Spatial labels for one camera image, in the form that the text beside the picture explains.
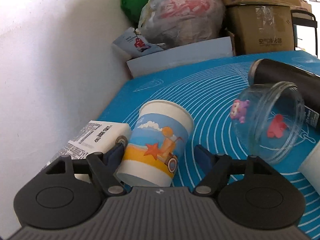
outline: yellow sand print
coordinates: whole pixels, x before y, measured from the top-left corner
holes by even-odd
[[[129,143],[125,150],[123,160],[133,160],[149,164],[163,171],[165,174],[170,176],[170,178],[173,178],[174,173],[169,172],[168,167],[162,161],[158,159],[155,160],[152,155],[144,155],[147,150],[148,149],[140,148]]]

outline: toy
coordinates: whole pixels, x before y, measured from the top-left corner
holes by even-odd
[[[283,131],[287,129],[287,125],[283,122],[283,116],[281,114],[276,114],[271,124],[269,125],[267,136],[268,138],[281,138],[283,136]]]
[[[241,101],[239,99],[236,99],[235,101],[233,101],[230,111],[230,118],[239,119],[240,123],[244,123],[245,115],[247,114],[247,108],[249,104],[249,100]]]

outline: cup bottom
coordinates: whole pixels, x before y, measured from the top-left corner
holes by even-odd
[[[172,178],[148,164],[123,160],[117,177],[131,187],[170,187]]]

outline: paper cup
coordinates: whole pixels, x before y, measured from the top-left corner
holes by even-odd
[[[117,177],[132,187],[169,187],[193,126],[189,112],[173,102],[145,103]]]
[[[310,182],[315,190],[320,194],[320,142],[313,148],[311,153],[305,158],[298,171]]]

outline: blue mat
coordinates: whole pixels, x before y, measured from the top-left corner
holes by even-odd
[[[128,81],[98,120],[126,122],[133,128],[140,107],[147,101],[165,99],[183,106],[191,113],[195,130],[172,185],[193,189],[204,177],[195,163],[195,145],[202,144],[212,153],[227,153],[232,158],[246,159],[248,152],[233,133],[228,114],[233,100],[248,86],[251,63],[260,58],[282,61],[320,75],[320,61],[304,51],[209,60]],[[299,227],[313,239],[320,236],[320,196],[297,169],[318,140],[320,134],[305,124],[293,150],[274,166],[305,196],[307,206]],[[241,178],[242,175],[236,175],[232,180]]]

